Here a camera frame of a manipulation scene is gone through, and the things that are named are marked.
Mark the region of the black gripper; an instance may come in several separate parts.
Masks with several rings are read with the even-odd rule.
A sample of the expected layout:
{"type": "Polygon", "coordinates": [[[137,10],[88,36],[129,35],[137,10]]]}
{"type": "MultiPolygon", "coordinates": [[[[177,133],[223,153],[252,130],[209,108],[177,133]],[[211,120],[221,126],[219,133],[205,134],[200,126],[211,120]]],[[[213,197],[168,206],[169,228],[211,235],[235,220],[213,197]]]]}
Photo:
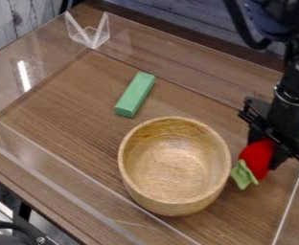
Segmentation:
{"type": "Polygon", "coordinates": [[[245,97],[239,117],[249,127],[247,145],[271,141],[276,144],[268,166],[271,170],[288,158],[299,161],[299,103],[285,100],[279,92],[273,93],[271,102],[245,97]]]}

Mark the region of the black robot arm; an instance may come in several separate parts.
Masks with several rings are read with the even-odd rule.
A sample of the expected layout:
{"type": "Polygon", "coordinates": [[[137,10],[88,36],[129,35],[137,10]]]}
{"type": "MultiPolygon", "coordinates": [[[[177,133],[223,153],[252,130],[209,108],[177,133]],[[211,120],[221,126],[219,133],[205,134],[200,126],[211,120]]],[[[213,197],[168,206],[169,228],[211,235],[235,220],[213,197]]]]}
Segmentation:
{"type": "Polygon", "coordinates": [[[255,50],[284,46],[283,74],[271,101],[244,98],[239,117],[249,126],[248,141],[269,139],[276,148],[268,167],[299,161],[299,0],[223,0],[243,42],[255,50]]]}

